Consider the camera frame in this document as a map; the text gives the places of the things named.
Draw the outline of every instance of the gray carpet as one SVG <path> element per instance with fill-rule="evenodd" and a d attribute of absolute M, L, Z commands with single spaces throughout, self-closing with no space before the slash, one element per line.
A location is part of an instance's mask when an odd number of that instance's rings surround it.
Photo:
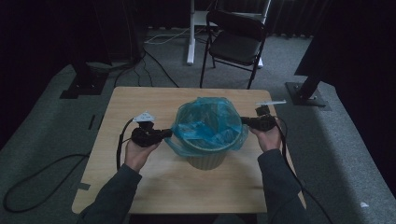
<path fill-rule="evenodd" d="M 268 90 L 274 100 L 288 101 L 286 105 L 276 106 L 276 112 L 288 124 L 288 146 L 297 175 L 325 207 L 334 223 L 395 223 L 395 199 L 334 88 L 324 83 L 318 87 L 331 111 L 296 106 L 290 100 L 285 82 L 304 82 L 305 77 L 295 77 L 293 74 L 309 43 L 310 39 L 305 38 L 268 37 L 262 54 L 264 68 L 259 70 L 251 89 Z M 187 38 L 176 38 L 166 44 L 146 45 L 145 48 L 163 65 L 178 86 L 197 88 L 205 45 L 198 39 L 193 66 L 186 64 L 187 46 Z M 127 71 L 119 78 L 117 85 L 151 86 L 151 76 L 154 87 L 174 87 L 161 67 L 148 55 L 135 70 L 140 78 L 132 70 Z M 74 100 L 59 99 L 75 75 L 70 65 L 52 79 L 29 117 L 0 151 L 2 199 L 13 184 L 52 161 L 92 149 L 118 73 L 110 74 L 101 95 L 82 95 Z M 245 89 L 248 77 L 247 72 L 230 66 L 219 64 L 213 69 L 208 64 L 204 88 Z M 92 116 L 95 120 L 90 125 Z M 38 203 L 78 160 L 80 158 L 57 163 L 21 186 L 10 196 L 10 205 L 22 209 Z M 71 205 L 85 164 L 86 161 L 46 203 L 36 209 L 11 214 L 2 207 L 0 223 L 75 223 L 78 216 L 71 211 Z M 308 196 L 305 199 L 312 223 L 327 223 L 313 200 Z M 368 207 L 361 207 L 361 203 L 367 203 Z M 258 220 L 259 223 L 267 223 L 265 214 L 258 214 Z M 243 222 L 234 215 L 222 215 L 216 223 Z"/>

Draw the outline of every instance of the chair leg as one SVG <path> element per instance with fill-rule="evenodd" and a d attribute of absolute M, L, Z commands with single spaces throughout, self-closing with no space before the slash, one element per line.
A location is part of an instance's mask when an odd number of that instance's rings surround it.
<path fill-rule="evenodd" d="M 207 49 L 208 49 L 208 47 L 209 47 L 209 42 L 206 41 L 205 56 L 204 56 L 204 62 L 202 64 L 201 80 L 199 82 L 199 88 L 202 88 L 202 83 L 204 82 L 204 73 L 205 73 L 205 67 L 206 67 L 206 58 L 207 58 Z"/>
<path fill-rule="evenodd" d="M 213 67 L 216 68 L 215 57 L 213 57 L 213 56 L 212 56 L 212 63 L 213 63 Z"/>
<path fill-rule="evenodd" d="M 253 81 L 254 77 L 256 76 L 256 72 L 257 72 L 257 68 L 258 68 L 258 64 L 259 64 L 259 59 L 256 59 L 256 62 L 254 62 L 253 70 L 252 70 L 251 75 L 250 75 L 250 80 L 248 81 L 248 84 L 247 84 L 247 89 L 248 90 L 250 90 L 251 82 Z"/>

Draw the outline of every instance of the controller cable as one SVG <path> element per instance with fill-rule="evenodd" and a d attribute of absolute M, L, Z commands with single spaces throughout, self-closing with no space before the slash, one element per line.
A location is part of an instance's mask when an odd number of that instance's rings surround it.
<path fill-rule="evenodd" d="M 36 173 L 25 177 L 20 182 L 14 184 L 11 188 L 9 188 L 9 190 L 7 191 L 7 193 L 6 193 L 6 195 L 5 195 L 4 199 L 3 199 L 3 207 L 4 207 L 4 209 L 6 209 L 6 211 L 8 211 L 10 213 L 24 213 L 24 212 L 31 211 L 31 210 L 37 208 L 38 206 L 40 206 L 41 204 L 45 203 L 61 187 L 61 185 L 64 183 L 64 181 L 66 181 L 66 179 L 76 170 L 76 168 L 85 159 L 90 157 L 90 154 L 91 154 L 91 152 L 88 152 L 86 154 L 72 154 L 72 155 L 64 156 L 64 157 L 62 157 L 62 158 L 60 158 L 60 159 L 58 159 L 56 161 L 53 161 L 52 163 L 48 164 L 47 166 L 43 167 L 41 170 L 37 171 Z M 35 205 L 32 205 L 32 206 L 30 206 L 28 208 L 24 208 L 24 209 L 14 209 L 14 208 L 11 208 L 7 204 L 8 197 L 10 196 L 11 193 L 13 193 L 16 190 L 16 188 L 22 186 L 27 181 L 33 179 L 34 177 L 36 177 L 37 175 L 41 174 L 45 170 L 49 169 L 55 163 L 57 163 L 59 161 L 63 161 L 63 160 L 68 159 L 68 158 L 73 158 L 73 157 L 82 157 L 82 158 L 73 166 L 73 168 L 69 171 L 69 173 L 67 173 L 67 175 L 64 177 L 64 179 L 61 180 L 61 182 L 55 187 L 55 189 L 53 189 L 52 192 L 50 192 L 42 201 L 40 201 L 39 203 L 36 203 Z"/>
<path fill-rule="evenodd" d="M 117 160 L 117 170 L 120 169 L 121 165 L 120 165 L 120 158 L 121 158 L 121 151 L 122 151 L 122 144 L 128 140 L 130 140 L 131 138 L 128 138 L 126 140 L 123 140 L 123 136 L 125 135 L 125 131 L 128 128 L 129 124 L 134 121 L 134 119 L 130 119 L 128 120 L 128 122 L 126 122 L 124 128 L 122 129 L 122 132 L 120 134 L 120 138 L 119 138 L 119 145 L 117 146 L 117 153 L 116 153 L 116 160 Z"/>
<path fill-rule="evenodd" d="M 296 175 L 296 174 L 293 172 L 293 170 L 291 169 L 290 164 L 289 164 L 289 162 L 288 162 L 287 155 L 286 155 L 286 153 L 287 153 L 287 149 L 286 149 L 286 137 L 287 137 L 287 134 L 288 134 L 288 127 L 287 127 L 287 125 L 286 125 L 285 120 L 281 119 L 280 117 L 275 117 L 275 118 L 281 120 L 282 123 L 285 125 L 285 129 L 286 129 L 285 134 L 283 134 L 283 132 L 282 132 L 282 130 L 281 130 L 279 124 L 276 122 L 276 127 L 277 127 L 277 129 L 279 130 L 279 133 L 280 133 L 280 140 L 282 141 L 282 156 L 283 156 L 283 160 L 284 160 L 285 163 L 287 164 L 287 166 L 288 166 L 289 170 L 291 171 L 291 173 L 292 173 L 294 179 L 297 181 L 298 185 L 300 186 L 301 191 L 302 191 L 303 193 L 308 194 L 309 197 L 310 197 L 312 200 L 314 200 L 314 202 L 315 202 L 315 203 L 317 204 L 317 206 L 320 208 L 320 210 L 322 211 L 322 213 L 324 214 L 324 216 L 328 219 L 329 223 L 333 224 L 332 219 L 331 219 L 330 216 L 327 214 L 326 210 L 325 210 L 324 207 L 320 204 L 320 202 L 318 201 L 318 199 L 317 199 L 311 192 L 308 191 L 308 189 L 303 185 L 303 183 L 300 181 L 300 179 L 297 177 L 297 175 Z"/>

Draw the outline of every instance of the hand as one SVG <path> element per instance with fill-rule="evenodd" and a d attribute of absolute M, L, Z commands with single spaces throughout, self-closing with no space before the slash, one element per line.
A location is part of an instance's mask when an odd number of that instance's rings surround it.
<path fill-rule="evenodd" d="M 142 169 L 142 167 L 145 165 L 149 154 L 159 145 L 160 143 L 149 147 L 140 147 L 132 140 L 129 140 L 125 147 L 124 163 L 139 173 L 140 169 Z"/>
<path fill-rule="evenodd" d="M 280 148 L 280 144 L 282 143 L 282 141 L 280 139 L 280 133 L 277 127 L 274 127 L 267 132 L 262 132 L 253 128 L 249 129 L 252 133 L 256 134 L 262 152 Z"/>

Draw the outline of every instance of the person's left hand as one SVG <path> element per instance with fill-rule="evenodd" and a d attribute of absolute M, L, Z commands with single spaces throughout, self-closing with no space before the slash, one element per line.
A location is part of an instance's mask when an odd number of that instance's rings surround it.
<path fill-rule="evenodd" d="M 149 147 L 140 147 L 132 140 L 128 141 L 125 147 L 125 160 L 124 163 L 139 173 L 140 169 L 145 165 L 149 154 L 155 150 L 160 143 Z"/>

